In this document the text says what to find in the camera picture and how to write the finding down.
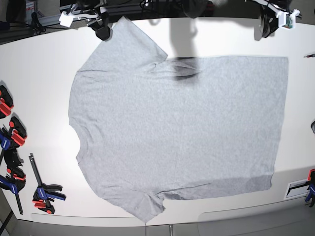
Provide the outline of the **dark round object right edge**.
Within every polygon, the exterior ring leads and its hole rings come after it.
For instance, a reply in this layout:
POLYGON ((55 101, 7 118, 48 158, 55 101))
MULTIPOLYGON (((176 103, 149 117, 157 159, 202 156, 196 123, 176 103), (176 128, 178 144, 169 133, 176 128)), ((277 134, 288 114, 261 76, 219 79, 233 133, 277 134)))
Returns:
POLYGON ((311 130, 315 134, 315 121, 311 123, 311 130))

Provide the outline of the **aluminium frame rail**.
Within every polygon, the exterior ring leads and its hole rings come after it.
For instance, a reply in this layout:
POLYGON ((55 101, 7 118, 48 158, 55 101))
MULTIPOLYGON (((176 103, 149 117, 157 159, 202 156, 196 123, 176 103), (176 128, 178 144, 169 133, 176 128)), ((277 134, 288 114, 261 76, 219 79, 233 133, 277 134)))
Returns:
MULTIPOLYGON (((96 14, 88 14, 88 13, 79 13, 79 14, 73 14, 73 22, 74 21, 78 21, 78 20, 86 20, 86 19, 96 19, 99 15, 96 14)), ((59 17, 61 14, 59 15, 54 15, 54 16, 47 16, 47 17, 39 17, 37 12, 33 12, 31 14, 31 21, 32 20, 38 20, 38 22, 42 25, 42 26, 52 26, 52 25, 58 25, 60 24, 59 22, 59 17)))

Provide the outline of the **red black clamp upper left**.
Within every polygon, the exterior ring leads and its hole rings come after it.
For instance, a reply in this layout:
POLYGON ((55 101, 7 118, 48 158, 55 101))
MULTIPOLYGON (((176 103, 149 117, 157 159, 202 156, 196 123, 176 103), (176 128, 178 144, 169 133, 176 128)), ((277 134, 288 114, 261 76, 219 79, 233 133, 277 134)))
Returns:
POLYGON ((11 114, 13 109, 13 99, 4 85, 0 86, 0 118, 5 118, 11 114))

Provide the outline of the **blue clamp lower left edge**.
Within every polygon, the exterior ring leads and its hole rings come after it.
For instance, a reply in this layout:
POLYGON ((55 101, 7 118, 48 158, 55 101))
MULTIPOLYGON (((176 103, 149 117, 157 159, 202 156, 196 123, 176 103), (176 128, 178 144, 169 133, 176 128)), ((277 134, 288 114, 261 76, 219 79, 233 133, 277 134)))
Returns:
POLYGON ((22 159, 19 157, 17 149, 2 150, 0 161, 4 159, 6 164, 6 176, 0 176, 0 187, 15 195, 19 213, 23 214, 23 208, 19 197, 19 192, 25 187, 26 175, 21 169, 22 159))

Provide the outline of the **grey T-shirt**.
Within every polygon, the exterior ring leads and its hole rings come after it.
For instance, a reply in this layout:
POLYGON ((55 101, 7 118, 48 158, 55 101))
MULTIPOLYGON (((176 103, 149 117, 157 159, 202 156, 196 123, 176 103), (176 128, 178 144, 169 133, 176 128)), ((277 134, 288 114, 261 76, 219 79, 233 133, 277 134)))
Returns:
POLYGON ((123 17, 74 77, 78 165, 100 198, 143 222, 165 199, 268 190, 287 82, 287 58, 169 59, 123 17))

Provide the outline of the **blue clamp right edge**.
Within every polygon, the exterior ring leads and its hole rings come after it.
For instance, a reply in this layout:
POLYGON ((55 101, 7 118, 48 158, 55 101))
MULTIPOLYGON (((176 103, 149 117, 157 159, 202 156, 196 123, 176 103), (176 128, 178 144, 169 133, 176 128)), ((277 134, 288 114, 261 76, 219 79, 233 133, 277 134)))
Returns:
POLYGON ((308 190, 309 193, 305 199, 305 202, 311 202, 309 207, 313 207, 315 205, 315 170, 311 169, 308 176, 308 190))

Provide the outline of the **blue bar clamp on table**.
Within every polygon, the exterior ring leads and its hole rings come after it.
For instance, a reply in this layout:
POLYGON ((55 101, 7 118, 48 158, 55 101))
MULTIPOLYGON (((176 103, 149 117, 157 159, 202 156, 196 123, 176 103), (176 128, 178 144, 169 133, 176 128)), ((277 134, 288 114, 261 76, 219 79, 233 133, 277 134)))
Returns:
POLYGON ((29 155, 29 160, 37 181, 37 188, 34 192, 32 202, 34 203, 34 207, 47 213, 53 215, 55 213, 54 206, 52 202, 57 200, 66 200, 66 195, 61 193, 63 187, 60 185, 46 185, 40 177, 34 156, 32 153, 29 155))

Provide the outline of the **blue red clamp left edge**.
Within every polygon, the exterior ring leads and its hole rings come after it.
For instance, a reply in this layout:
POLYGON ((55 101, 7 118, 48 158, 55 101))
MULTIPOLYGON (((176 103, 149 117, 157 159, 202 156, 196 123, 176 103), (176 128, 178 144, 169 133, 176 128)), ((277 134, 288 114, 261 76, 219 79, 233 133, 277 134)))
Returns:
POLYGON ((5 127, 0 130, 0 161, 4 159, 10 174, 22 166, 17 148, 24 145, 26 138, 26 128, 17 116, 11 117, 8 130, 5 127))

